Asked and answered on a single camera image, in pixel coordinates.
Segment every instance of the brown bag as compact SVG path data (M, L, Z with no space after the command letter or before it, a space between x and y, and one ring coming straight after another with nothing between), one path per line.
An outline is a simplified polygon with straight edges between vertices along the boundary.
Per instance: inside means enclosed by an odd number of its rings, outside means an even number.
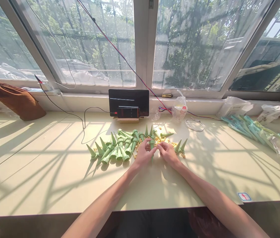
M6 83L0 83L0 102L14 111L24 121L46 115L38 101L27 91Z

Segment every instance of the cable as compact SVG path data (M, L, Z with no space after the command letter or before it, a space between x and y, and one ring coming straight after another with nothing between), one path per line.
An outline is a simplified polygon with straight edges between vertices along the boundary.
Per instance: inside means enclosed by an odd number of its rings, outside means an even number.
M27 4L29 5L30 9L32 10L32 12L34 13L34 15L37 17L37 19L42 23L42 25L43 25L43 26L45 27L45 29L48 31L48 33L51 34L51 36L53 37L55 43L58 45L59 49L61 50L61 53L63 54L64 59L66 60L66 63L67 63L67 66L68 66L70 75L72 76L72 78L73 78L73 80L74 80L75 86L74 86L74 88L68 88L68 87L66 87L66 86L64 86L64 85L62 85L62 84L60 84L60 83L58 83L58 82L54 82L54 81L51 81L51 82L56 83L56 84L58 84L58 85L60 85L60 86L63 86L64 88L67 88L67 89L75 89L75 88L76 88L76 81L75 81L74 76L73 76L72 73L71 73L69 64L68 64L68 62L67 62L67 59L66 59L66 56L65 56L63 50L61 49L61 46L58 44L58 42L57 42L57 40L55 39L54 35L48 30L48 28L46 27L46 25L41 21L41 19L39 18L39 16L35 13L35 11L33 10L33 8L31 7L31 5L29 4L29 2L28 2L27 0L25 0L25 1L27 2Z
M81 144L85 144L85 143L83 143L83 140L84 140L84 138L85 138L85 129L86 129L86 111L87 111L88 109L90 109L90 108L99 108L100 110L102 110L102 111L104 111L104 112L106 112L106 113L110 113L110 112L107 112L107 111L103 110L103 109L100 108L100 107L89 107L89 108L87 108L87 109L84 111L84 120L83 120L80 116L77 116L77 115L75 115L75 114L73 114L73 113L66 112L65 110L63 110L62 108L60 108L59 106L57 106L57 105L50 99L50 97L47 95L47 93L43 90L42 85L41 85L41 83L40 83L40 79L39 79L36 75L34 75L34 76L35 76L35 78L37 79L37 81L39 82L38 84L40 85L42 91L45 93L46 97L51 101L52 104L54 104L57 108L59 108L59 109L62 110L63 112L65 112L65 113L67 113L67 114L69 114L69 115L73 115L73 116L75 116L75 117L78 117L78 118L81 120L82 127L83 127L83 132L84 132L84 136L83 136L83 139L81 140Z
M169 111L172 112L172 108L163 108L163 107L159 107L159 112L163 112L163 111ZM203 117L203 116L197 116L197 117L201 117L201 118L208 118L208 119L212 119L212 120L216 120L216 121L221 121L212 117Z
M191 122L191 121L195 121L195 122L197 122L198 124L200 124L203 128L201 129L201 130L196 130L196 129L194 129L194 128L191 128L190 126L189 126L189 122ZM188 129L190 129L190 130L192 130L192 131L196 131L196 132L202 132L204 129L205 129L205 126L204 126L204 124L200 121L200 120L196 120L196 119L194 119L194 118L190 118L190 119L186 119L185 120L185 126L188 128Z
M151 91L151 93L153 93L153 95L160 101L160 103L166 107L162 101L158 98L158 96L144 83L144 81L141 79L141 77L134 71L134 69L131 67L131 65L128 63L127 59L123 56L123 54L121 54L121 52L117 49L117 47L109 40L109 38L106 36L106 34L101 30L101 28L98 26L98 24L96 23L96 19L94 17L92 17L92 15L89 13L89 11L87 10L87 8L84 6L84 4L81 2L81 0L77 0L78 3L81 5L81 7L84 9L84 11L87 13L87 15L91 18L91 20L95 23L96 27L99 29L99 31L103 34L103 36L107 39L107 41L115 48L115 50L118 52L118 54L124 59L124 61L127 63L127 65L130 67L130 69L138 76L138 78L141 80L141 82L144 84L144 86L146 86L146 88L148 90Z

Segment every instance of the forearm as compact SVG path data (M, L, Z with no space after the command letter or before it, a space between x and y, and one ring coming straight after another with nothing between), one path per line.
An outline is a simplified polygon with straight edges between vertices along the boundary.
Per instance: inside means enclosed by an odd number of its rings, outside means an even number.
M74 221L62 238L96 237L138 170L137 166L131 166Z
M269 237L246 212L216 187L199 178L182 163L174 168L184 177L208 209L236 237Z

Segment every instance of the person's hand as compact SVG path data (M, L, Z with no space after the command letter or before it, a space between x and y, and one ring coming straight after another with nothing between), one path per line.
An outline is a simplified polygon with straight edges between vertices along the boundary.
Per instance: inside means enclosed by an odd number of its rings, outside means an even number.
M133 166L136 166L136 168L143 168L145 165L148 164L149 161L151 161L151 157L154 155L156 152L157 148L154 147L151 149L149 145L149 141L152 139L145 139L138 147L138 154L137 158L135 159L134 163L132 164Z
M181 164L180 159L177 157L177 154L174 151L174 148L171 144L166 142L161 142L157 145L157 148L160 151L160 155L168 162L173 168Z

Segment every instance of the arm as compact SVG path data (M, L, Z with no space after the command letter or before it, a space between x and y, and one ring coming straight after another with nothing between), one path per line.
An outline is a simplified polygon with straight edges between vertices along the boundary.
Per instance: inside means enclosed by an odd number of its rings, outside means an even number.
M150 140L146 139L140 144L137 159L130 168L74 221L62 238L93 238L98 235L132 179L155 153L156 148L146 151L150 148L147 144Z
M178 159L173 146L159 144L161 156L188 182L208 209L238 238L269 238L261 227L237 204L210 183L190 171Z

